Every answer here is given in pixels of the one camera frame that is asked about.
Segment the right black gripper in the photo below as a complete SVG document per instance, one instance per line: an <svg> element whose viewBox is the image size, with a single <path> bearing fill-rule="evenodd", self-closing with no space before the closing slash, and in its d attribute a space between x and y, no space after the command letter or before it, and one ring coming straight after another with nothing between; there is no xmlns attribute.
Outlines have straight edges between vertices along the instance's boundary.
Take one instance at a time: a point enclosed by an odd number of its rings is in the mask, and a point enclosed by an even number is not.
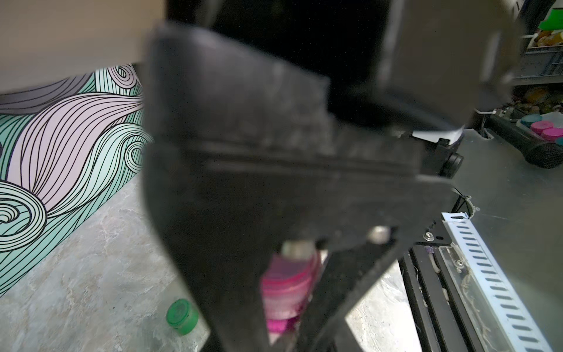
<svg viewBox="0 0 563 352"><path fill-rule="evenodd" d="M325 76L363 126L461 128L511 95L520 26L502 1L168 1L167 19Z"/></svg>

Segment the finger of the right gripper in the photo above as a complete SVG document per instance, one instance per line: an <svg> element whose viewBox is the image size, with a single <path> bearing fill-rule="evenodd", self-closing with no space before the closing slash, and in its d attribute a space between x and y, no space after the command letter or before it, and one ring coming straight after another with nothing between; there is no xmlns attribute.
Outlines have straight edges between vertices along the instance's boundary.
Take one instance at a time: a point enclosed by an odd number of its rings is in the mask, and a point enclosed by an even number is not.
<svg viewBox="0 0 563 352"><path fill-rule="evenodd" d="M206 351L326 351L449 202L422 146L341 123L328 82L211 31L163 23L145 51L142 185L211 329ZM329 256L295 338L271 345L260 281L286 246Z"/></svg>

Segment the purple jar lid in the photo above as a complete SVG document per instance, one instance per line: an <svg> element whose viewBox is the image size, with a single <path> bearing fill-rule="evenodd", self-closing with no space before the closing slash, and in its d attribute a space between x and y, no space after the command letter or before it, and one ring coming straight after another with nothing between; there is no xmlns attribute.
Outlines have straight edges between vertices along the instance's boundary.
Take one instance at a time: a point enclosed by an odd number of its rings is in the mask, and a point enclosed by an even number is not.
<svg viewBox="0 0 563 352"><path fill-rule="evenodd" d="M306 261L272 257L260 286L267 320L288 320L302 314L318 281L320 264L318 253Z"/></svg>

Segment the green paint jar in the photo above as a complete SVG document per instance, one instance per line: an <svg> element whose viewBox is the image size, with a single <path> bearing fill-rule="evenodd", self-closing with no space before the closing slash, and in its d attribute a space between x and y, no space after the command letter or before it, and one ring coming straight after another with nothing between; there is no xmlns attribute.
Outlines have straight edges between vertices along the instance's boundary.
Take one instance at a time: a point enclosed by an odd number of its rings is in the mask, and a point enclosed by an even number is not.
<svg viewBox="0 0 563 352"><path fill-rule="evenodd" d="M199 313L187 299L173 302L166 313L166 322L180 336L191 333L199 321Z"/></svg>

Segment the purple paint jar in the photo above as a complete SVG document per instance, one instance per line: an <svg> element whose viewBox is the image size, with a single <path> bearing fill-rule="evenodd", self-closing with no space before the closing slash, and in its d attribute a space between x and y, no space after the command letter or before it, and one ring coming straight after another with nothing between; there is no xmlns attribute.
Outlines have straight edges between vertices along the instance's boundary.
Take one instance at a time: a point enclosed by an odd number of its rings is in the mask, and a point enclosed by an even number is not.
<svg viewBox="0 0 563 352"><path fill-rule="evenodd" d="M281 320L268 319L266 326L270 333L284 334L288 331L294 331L299 321L299 316Z"/></svg>

